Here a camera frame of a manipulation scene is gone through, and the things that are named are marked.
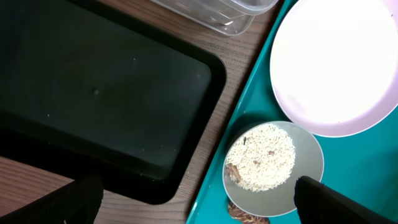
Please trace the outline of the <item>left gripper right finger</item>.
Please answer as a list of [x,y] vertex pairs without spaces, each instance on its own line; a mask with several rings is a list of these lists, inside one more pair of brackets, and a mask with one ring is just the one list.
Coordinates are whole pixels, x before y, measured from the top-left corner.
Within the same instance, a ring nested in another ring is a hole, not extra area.
[[309,176],[296,181],[294,204],[301,224],[397,224]]

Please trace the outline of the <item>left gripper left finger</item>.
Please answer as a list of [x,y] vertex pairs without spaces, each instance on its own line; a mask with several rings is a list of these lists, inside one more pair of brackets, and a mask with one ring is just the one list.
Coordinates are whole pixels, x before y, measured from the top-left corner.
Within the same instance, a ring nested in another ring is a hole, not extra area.
[[97,175],[77,179],[1,217],[1,224],[94,224],[104,194]]

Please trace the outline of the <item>grey bowl of rice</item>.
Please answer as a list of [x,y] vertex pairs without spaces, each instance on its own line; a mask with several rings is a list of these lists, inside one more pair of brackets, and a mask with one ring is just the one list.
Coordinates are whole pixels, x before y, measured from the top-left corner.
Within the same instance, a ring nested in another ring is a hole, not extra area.
[[293,212],[301,176],[321,181],[325,168],[316,137],[288,121],[254,123],[227,144],[223,186],[233,205],[257,217]]

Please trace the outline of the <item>large white plate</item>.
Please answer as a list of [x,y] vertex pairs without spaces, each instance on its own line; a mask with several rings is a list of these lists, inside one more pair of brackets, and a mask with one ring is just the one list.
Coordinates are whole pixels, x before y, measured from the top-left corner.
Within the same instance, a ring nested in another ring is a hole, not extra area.
[[397,2],[297,1],[272,44],[270,78],[285,115],[313,134],[375,126],[397,107]]

